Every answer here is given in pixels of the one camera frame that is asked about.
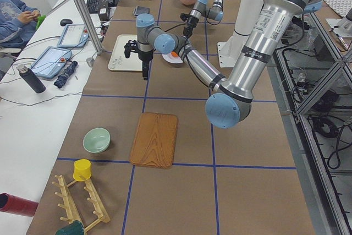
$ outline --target thermos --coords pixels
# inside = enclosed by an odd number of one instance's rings
[[[20,77],[22,77],[36,93],[45,91],[45,86],[31,69],[27,68],[24,64],[20,64],[17,66],[17,70],[20,73]]]

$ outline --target computer mouse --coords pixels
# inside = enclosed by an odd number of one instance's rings
[[[72,22],[72,20],[70,20],[70,19],[62,19],[61,21],[60,21],[60,25],[63,27],[63,26],[66,26],[67,24],[72,24],[73,22]]]

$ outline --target white desk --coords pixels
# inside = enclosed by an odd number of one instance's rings
[[[97,14],[92,14],[95,26],[100,25]],[[63,27],[60,21],[69,18],[74,23],[82,23],[82,19],[73,0],[68,1],[51,13],[31,39],[31,42],[50,36],[59,36]],[[56,46],[58,39],[41,41],[25,48],[19,58],[37,58],[47,46]],[[80,50],[73,50],[73,55]],[[43,80],[46,91],[35,93],[28,84],[19,79],[15,67],[0,82],[0,96],[15,102],[32,104],[54,96],[78,93],[83,90],[91,68],[86,58],[96,56],[94,47],[89,41],[74,60],[78,62],[75,73],[66,85],[58,89],[53,85],[56,78]],[[21,60],[20,63],[33,60]],[[49,178],[66,132],[76,110],[80,95],[65,96],[50,100],[32,107],[19,106],[0,100],[0,193],[9,193],[33,201],[40,201],[42,192]],[[0,212],[1,234],[24,235],[32,217],[17,216]]]

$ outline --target wooden plank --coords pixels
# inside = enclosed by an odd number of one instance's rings
[[[178,118],[143,113],[140,116],[130,162],[138,166],[169,168],[174,160]]]

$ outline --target green object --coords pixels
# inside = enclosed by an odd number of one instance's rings
[[[92,129],[83,138],[84,149],[93,154],[105,151],[109,144],[110,133],[104,128]]]
[[[45,18],[46,18],[46,15],[38,17],[37,26],[35,27],[35,30],[37,30],[39,28],[39,26],[43,23]]]
[[[56,235],[84,235],[83,224],[75,220],[70,225],[67,225],[56,232]]]

